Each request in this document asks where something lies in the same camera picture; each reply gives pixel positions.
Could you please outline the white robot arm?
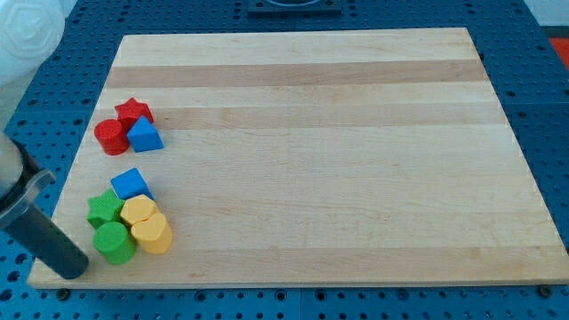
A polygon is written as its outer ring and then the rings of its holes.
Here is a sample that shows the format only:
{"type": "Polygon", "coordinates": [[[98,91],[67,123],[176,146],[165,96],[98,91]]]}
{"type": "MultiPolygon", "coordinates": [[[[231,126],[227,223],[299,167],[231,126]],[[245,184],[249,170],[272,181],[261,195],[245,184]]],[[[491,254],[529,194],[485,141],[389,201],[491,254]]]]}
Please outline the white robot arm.
{"type": "Polygon", "coordinates": [[[1,0],[1,127],[59,46],[76,0],[1,0]]]}

